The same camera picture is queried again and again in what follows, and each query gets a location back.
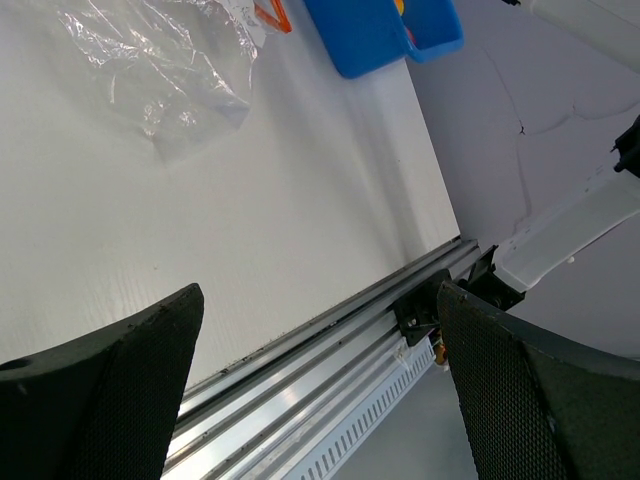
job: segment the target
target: white table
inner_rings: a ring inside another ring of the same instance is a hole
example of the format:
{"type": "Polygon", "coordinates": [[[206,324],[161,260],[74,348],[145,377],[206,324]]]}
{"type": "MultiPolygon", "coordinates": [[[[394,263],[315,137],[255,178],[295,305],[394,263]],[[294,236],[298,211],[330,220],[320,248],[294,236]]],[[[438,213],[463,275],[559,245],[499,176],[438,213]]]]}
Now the white table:
{"type": "Polygon", "coordinates": [[[245,124],[172,164],[0,19],[0,362],[198,282],[193,385],[458,235],[406,65],[343,80],[288,3],[245,124]]]}

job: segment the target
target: blue plastic container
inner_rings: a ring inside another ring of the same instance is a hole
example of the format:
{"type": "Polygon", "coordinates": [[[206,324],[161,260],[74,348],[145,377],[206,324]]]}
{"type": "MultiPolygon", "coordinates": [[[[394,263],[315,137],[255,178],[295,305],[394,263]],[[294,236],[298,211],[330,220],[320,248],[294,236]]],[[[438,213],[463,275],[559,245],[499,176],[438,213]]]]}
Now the blue plastic container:
{"type": "Polygon", "coordinates": [[[336,69],[356,78],[404,56],[422,63],[464,44],[451,0],[304,0],[336,69]],[[415,45],[405,26],[415,37],[415,45]]]}

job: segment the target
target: yellow ball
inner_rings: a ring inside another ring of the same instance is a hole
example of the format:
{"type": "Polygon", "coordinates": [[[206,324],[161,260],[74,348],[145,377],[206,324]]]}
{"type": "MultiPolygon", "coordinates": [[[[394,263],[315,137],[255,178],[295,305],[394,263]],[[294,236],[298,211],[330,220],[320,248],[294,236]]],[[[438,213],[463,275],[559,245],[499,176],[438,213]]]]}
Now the yellow ball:
{"type": "Polygon", "coordinates": [[[400,15],[404,15],[404,0],[394,0],[396,2],[396,8],[400,15]]]}

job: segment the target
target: gray floor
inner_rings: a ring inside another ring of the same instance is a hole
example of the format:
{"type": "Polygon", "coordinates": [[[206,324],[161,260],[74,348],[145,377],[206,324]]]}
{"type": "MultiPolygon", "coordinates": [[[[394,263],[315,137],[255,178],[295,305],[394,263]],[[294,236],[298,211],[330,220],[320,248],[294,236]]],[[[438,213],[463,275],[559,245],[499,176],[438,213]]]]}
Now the gray floor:
{"type": "MultiPolygon", "coordinates": [[[[498,0],[454,0],[465,48],[410,71],[464,237],[486,248],[558,202],[640,115],[640,76],[498,0]]],[[[640,356],[640,218],[545,277],[513,313],[640,356]]],[[[477,478],[450,375],[431,372],[335,478],[477,478]]]]}

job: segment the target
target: clear plastic bag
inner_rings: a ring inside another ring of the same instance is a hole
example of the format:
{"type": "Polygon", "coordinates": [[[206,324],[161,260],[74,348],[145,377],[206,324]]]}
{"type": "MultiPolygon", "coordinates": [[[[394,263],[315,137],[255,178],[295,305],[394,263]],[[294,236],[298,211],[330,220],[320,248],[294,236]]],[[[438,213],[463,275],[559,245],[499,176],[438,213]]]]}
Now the clear plastic bag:
{"type": "Polygon", "coordinates": [[[86,97],[140,128],[164,157],[238,128],[249,111],[251,68],[265,39],[253,0],[10,5],[56,43],[61,84],[79,79],[86,97]]]}

